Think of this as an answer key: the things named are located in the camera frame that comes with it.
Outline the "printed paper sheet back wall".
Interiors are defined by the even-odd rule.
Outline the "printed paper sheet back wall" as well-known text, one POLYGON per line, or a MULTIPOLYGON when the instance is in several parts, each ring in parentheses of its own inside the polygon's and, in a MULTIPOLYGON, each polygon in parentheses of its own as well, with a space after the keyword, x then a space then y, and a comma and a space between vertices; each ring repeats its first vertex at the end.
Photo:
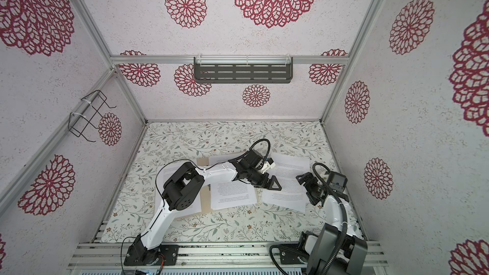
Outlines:
POLYGON ((282 189, 263 190, 262 203, 305 213, 308 202, 306 189, 299 184, 296 177, 309 171, 310 160, 307 157, 293 157, 275 152, 271 154, 271 158, 275 167, 268 173, 276 177, 282 189))

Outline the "printed paper sheet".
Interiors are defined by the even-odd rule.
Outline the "printed paper sheet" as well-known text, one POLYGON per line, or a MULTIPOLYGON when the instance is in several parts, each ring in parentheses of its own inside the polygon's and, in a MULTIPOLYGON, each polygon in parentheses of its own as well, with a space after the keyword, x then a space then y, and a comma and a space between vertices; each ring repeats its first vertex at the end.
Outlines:
POLYGON ((204 178, 190 159, 164 165, 155 178, 155 214, 163 207, 175 211, 177 218, 200 213, 203 183, 204 178))
POLYGON ((212 166, 210 175, 210 208, 213 211, 250 206, 258 203, 255 189, 246 183, 233 179, 237 175, 236 168, 228 161, 238 154, 209 157, 212 166))

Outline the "beige file folder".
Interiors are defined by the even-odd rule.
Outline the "beige file folder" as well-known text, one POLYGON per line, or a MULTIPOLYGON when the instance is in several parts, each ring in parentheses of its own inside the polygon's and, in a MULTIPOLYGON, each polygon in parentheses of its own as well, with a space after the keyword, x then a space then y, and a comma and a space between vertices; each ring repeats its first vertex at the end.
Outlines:
MULTIPOLYGON (((197 165, 201 168, 211 166, 209 164, 209 157, 194 159, 193 161, 196 162, 197 165)), ((201 189, 200 196, 201 196, 202 211, 200 213, 195 214, 195 215, 211 213, 213 210, 210 208, 210 186, 209 185, 205 185, 201 189)))

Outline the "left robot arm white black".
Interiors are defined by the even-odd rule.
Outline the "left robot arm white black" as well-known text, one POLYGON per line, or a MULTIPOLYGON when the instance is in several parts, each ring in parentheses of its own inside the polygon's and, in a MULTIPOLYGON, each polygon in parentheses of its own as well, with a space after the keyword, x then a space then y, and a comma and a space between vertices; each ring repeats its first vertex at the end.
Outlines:
POLYGON ((162 187, 156 186, 161 204, 147 228, 130 246, 133 255, 138 255, 138 260, 142 261, 145 255, 154 253, 176 216, 187 209, 207 185, 246 180, 255 188, 281 191, 277 177, 267 172, 274 166, 272 159, 266 159, 253 149, 234 159, 202 168, 186 160, 162 187))

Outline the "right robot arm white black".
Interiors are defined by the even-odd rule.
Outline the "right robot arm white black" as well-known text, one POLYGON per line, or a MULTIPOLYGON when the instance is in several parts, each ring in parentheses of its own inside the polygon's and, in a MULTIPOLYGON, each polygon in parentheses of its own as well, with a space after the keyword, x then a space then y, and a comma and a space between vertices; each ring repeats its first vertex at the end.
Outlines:
POLYGON ((368 244, 348 223, 347 177, 330 172, 326 180, 321 180, 317 173, 304 173, 296 180, 306 189, 309 202, 314 206, 320 203, 333 217, 318 235, 304 232, 301 236, 299 248, 309 255, 306 273, 361 274, 368 244))

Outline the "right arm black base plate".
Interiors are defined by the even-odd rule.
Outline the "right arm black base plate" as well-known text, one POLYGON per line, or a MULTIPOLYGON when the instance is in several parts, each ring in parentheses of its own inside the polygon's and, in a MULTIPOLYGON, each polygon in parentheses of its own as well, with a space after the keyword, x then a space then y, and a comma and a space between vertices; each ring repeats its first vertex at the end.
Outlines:
POLYGON ((309 254, 298 243, 280 244, 280 263, 283 265, 307 264, 309 254))

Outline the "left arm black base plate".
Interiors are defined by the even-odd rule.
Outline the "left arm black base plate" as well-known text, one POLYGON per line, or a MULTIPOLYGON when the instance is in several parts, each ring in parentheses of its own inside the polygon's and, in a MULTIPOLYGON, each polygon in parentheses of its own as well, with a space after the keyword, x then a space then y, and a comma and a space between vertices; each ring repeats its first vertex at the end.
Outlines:
POLYGON ((124 266, 175 266, 180 247, 175 244, 161 244, 154 249, 148 250, 138 235, 129 247, 124 266))

